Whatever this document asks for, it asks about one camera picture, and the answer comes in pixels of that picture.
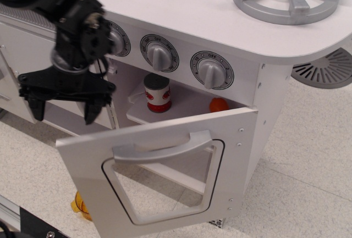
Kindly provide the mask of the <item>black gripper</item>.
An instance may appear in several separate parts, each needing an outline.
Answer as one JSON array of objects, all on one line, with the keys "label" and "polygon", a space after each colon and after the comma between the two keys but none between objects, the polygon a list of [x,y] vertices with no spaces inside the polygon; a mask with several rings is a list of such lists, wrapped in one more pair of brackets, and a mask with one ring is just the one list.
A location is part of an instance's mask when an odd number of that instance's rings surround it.
[{"label": "black gripper", "polygon": [[92,124],[102,107],[111,102],[116,86],[89,71],[69,74],[51,66],[44,70],[18,76],[20,96],[24,97],[34,118],[43,121],[47,101],[73,101],[84,103],[84,120]]}]

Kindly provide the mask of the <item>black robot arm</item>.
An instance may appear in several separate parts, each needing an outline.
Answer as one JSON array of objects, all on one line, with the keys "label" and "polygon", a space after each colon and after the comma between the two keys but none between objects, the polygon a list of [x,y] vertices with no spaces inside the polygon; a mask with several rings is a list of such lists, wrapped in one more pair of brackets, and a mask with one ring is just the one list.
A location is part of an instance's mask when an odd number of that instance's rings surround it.
[{"label": "black robot arm", "polygon": [[45,104],[52,99],[82,102],[86,124],[92,124],[112,100],[116,87],[92,73],[91,64],[107,63],[116,50],[102,4],[98,0],[1,0],[7,7],[33,11],[56,26],[52,65],[18,76],[19,94],[36,120],[43,120]]}]

